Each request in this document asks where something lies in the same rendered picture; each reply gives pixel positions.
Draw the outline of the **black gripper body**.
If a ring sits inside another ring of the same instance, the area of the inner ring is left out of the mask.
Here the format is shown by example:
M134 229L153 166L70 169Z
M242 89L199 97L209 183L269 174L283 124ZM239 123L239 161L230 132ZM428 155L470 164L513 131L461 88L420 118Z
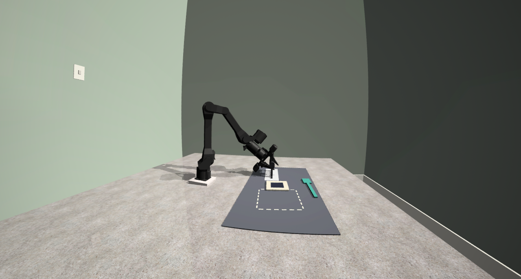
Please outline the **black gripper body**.
M266 153L266 151L264 151L261 147L258 147L255 152L253 152L253 155L255 155L260 161L257 162L254 167L253 167L253 171L257 172L258 169L259 169L259 166L263 166L264 165L264 161L270 156L272 156L272 154L277 150L277 146L275 144L273 144L271 146L271 148L269 148L269 151L268 153Z

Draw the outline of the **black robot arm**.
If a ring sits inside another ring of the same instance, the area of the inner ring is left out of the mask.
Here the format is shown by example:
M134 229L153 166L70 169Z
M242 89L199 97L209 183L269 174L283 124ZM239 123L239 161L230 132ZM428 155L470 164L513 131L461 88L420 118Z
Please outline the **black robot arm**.
M262 143L267 135L261 130L257 130L253 136L246 134L246 131L238 125L237 121L230 113L229 109L220 105L214 105L212 102L206 102L203 105L203 116L204 116L204 149L202 158L198 160L197 177L196 180L207 181L211 178L210 166L215 160L215 151L212 150L211 134L212 134L212 118L214 113L222 114L229 125L232 127L236 134L237 140L246 144L243 146L243 150L248 149L251 153L259 147L258 144ZM257 143L257 144L256 144Z

